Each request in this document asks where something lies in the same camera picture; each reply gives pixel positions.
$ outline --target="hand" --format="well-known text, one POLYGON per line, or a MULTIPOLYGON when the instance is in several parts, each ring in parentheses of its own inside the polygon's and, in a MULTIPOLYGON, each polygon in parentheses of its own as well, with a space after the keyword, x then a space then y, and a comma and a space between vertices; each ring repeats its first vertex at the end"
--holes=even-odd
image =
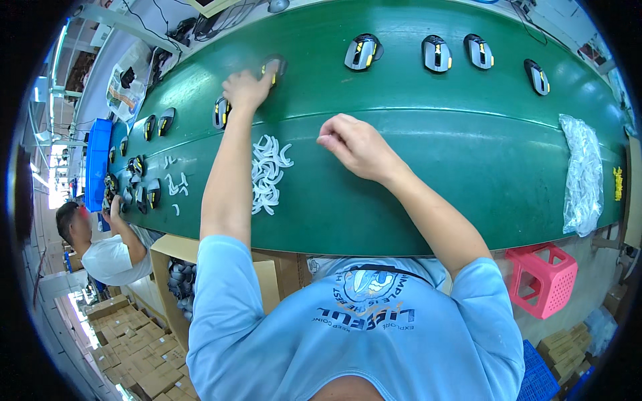
POLYGON ((120 204, 123 201, 123 197, 120 195, 115 195, 114 200, 112 200, 112 208, 111 208, 111 213, 110 213, 110 218, 111 219, 119 219, 120 218, 120 204))
POLYGON ((112 225, 112 219, 109 217, 107 209, 103 209, 100 213, 103 215, 103 220, 105 220, 107 224, 112 225))
POLYGON ((254 113, 268 97, 272 87, 272 76, 276 73, 277 66, 271 65, 269 68, 260 81, 254 78, 250 70, 230 75, 223 82, 223 97, 233 108, 244 108, 254 113))
POLYGON ((321 126, 317 143, 334 153, 355 175, 383 183, 408 166, 374 127, 351 115, 337 114, 321 126))

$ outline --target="light blue t-shirt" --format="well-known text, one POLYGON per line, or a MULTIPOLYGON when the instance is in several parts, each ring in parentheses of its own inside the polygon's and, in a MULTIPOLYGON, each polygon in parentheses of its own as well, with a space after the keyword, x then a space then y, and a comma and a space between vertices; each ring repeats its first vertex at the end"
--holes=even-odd
POLYGON ((345 375, 385 400, 515 400, 524 376, 508 292, 486 258, 461 270, 450 297, 402 273, 343 271, 265 316, 247 247, 210 236, 193 312, 187 365, 203 401, 307 401, 345 375))

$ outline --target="clear plastic bag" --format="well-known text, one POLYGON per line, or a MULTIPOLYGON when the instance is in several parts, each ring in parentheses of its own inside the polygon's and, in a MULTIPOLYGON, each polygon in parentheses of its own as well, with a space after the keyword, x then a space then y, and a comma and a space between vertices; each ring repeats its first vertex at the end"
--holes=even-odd
POLYGON ((560 114, 560 125, 571 150, 564 196, 564 234, 589 235, 604 206, 602 159, 595 130, 582 120, 560 114))
POLYGON ((594 357, 598 357, 609 347, 611 339, 618 329, 618 324, 604 306, 593 309, 584 323, 588 326, 589 334, 592 337, 587 351, 594 357))

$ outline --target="white t-shirt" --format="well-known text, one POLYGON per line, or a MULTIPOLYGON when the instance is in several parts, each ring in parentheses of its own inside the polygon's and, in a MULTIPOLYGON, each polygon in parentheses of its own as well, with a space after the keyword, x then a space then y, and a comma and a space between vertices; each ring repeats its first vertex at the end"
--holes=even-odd
POLYGON ((119 234, 92 243, 81 261, 91 277, 108 286, 124 286, 152 273, 149 250, 132 266, 129 249, 119 234))

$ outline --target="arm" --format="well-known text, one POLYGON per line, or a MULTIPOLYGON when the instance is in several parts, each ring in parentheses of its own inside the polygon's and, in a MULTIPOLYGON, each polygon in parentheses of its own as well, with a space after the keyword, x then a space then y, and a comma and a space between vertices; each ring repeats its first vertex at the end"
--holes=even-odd
POLYGON ((138 236, 121 218, 120 203, 122 200, 123 199, 120 195, 116 195, 114 197, 114 200, 112 201, 109 225, 112 227, 112 230, 115 230, 116 233, 120 234, 123 239, 123 244, 127 245, 129 250, 129 259, 132 261, 132 265, 134 265, 145 258, 147 255, 147 248, 145 248, 145 245, 143 245, 141 240, 138 239, 138 236))
POLYGON ((109 217, 109 212, 107 211, 107 209, 103 209, 100 213, 103 215, 103 220, 105 220, 105 222, 109 224, 109 228, 110 228, 109 232, 112 233, 112 237, 118 235, 118 231, 116 230, 116 227, 112 225, 112 219, 111 217, 109 217))
POLYGON ((420 180, 371 125, 338 114, 323 124, 317 142, 348 170, 384 185, 401 202, 453 280, 475 259, 490 258, 475 227, 420 180))
POLYGON ((252 217, 252 143, 254 112, 270 91, 275 71, 257 81, 250 71, 230 75, 223 96, 233 109, 203 192, 200 238, 227 235, 250 248, 252 217))

